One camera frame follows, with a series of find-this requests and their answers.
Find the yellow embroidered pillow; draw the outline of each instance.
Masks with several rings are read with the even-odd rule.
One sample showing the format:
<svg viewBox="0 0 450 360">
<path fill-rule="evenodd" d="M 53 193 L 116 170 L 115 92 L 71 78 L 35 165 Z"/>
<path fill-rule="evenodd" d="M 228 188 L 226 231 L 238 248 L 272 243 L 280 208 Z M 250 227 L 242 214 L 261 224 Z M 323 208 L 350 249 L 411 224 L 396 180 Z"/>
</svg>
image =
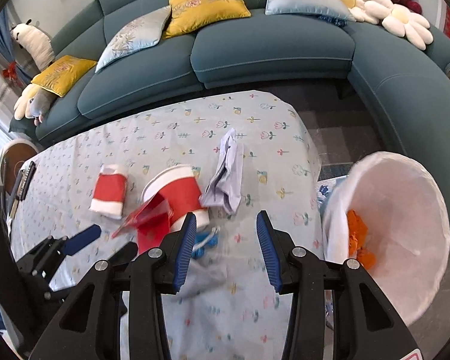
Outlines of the yellow embroidered pillow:
<svg viewBox="0 0 450 360">
<path fill-rule="evenodd" d="M 97 63 L 65 55 L 31 81 L 57 96 L 65 96 L 73 85 Z"/>
<path fill-rule="evenodd" d="M 243 0 L 168 0 L 172 19 L 164 39 L 198 30 L 220 20 L 250 17 Z"/>
</svg>

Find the metal screw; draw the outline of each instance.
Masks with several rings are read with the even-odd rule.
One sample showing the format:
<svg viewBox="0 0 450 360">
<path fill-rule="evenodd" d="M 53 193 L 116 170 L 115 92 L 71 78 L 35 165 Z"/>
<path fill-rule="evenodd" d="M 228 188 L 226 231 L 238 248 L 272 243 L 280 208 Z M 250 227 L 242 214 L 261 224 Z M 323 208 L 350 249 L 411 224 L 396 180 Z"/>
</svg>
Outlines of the metal screw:
<svg viewBox="0 0 450 360">
<path fill-rule="evenodd" d="M 348 259 L 346 261 L 348 268 L 350 269 L 358 269 L 360 268 L 360 263 L 356 259 Z"/>
<path fill-rule="evenodd" d="M 162 250 L 159 247 L 154 247 L 153 249 L 150 249 L 148 251 L 149 257 L 152 257 L 153 259 L 156 259 L 162 255 Z"/>
<path fill-rule="evenodd" d="M 97 261 L 95 263 L 95 269 L 97 271 L 104 271 L 108 267 L 108 262 L 106 262 L 104 259 Z"/>
<path fill-rule="evenodd" d="M 297 247 L 294 247 L 294 248 L 293 248 L 292 254 L 293 254 L 295 257 L 305 257 L 306 254 L 307 254 L 307 251 L 306 251 L 305 249 L 303 249 L 302 247 L 297 246 Z"/>
</svg>

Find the folded cloth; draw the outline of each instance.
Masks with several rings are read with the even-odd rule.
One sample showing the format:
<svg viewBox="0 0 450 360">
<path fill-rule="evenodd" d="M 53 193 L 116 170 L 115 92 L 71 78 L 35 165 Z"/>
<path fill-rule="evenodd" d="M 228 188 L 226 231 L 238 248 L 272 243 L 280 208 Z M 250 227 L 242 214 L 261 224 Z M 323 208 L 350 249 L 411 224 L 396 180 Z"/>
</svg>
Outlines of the folded cloth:
<svg viewBox="0 0 450 360">
<path fill-rule="evenodd" d="M 113 219 L 122 219 L 127 192 L 127 169 L 121 165 L 103 165 L 95 185 L 90 211 Z"/>
<path fill-rule="evenodd" d="M 243 145 L 236 142 L 235 129 L 231 128 L 220 141 L 220 155 L 215 175 L 200 196 L 203 207 L 223 207 L 234 214 L 239 207 L 243 170 Z"/>
</svg>

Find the white laundry basket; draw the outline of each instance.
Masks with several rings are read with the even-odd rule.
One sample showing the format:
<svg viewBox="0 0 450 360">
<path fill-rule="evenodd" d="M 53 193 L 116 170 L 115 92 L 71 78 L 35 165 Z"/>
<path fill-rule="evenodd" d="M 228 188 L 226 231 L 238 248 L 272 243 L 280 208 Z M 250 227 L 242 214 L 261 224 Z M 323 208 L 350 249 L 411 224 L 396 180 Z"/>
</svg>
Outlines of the white laundry basket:
<svg viewBox="0 0 450 360">
<path fill-rule="evenodd" d="M 368 227 L 367 249 L 377 257 L 370 275 L 411 325 L 435 297 L 450 251 L 450 224 L 437 183 L 420 163 L 400 154 L 380 151 L 356 163 L 325 208 L 327 261 L 348 258 L 348 210 Z"/>
</svg>

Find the red and white cup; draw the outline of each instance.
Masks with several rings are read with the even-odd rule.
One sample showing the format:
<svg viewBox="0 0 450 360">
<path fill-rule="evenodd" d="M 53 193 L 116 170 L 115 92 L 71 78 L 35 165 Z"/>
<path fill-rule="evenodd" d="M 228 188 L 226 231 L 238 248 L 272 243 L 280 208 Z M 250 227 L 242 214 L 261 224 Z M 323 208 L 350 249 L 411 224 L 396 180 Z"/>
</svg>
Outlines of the red and white cup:
<svg viewBox="0 0 450 360">
<path fill-rule="evenodd" d="M 90 211 L 121 219 L 127 192 L 127 169 L 118 164 L 103 165 L 95 185 Z"/>
<path fill-rule="evenodd" d="M 182 228 L 188 212 L 193 212 L 197 218 L 197 231 L 209 225 L 208 209 L 199 202 L 202 191 L 193 175 L 192 166 L 180 164 L 157 174 L 143 190 L 142 201 L 149 202 L 158 193 L 170 206 L 171 231 Z"/>
</svg>

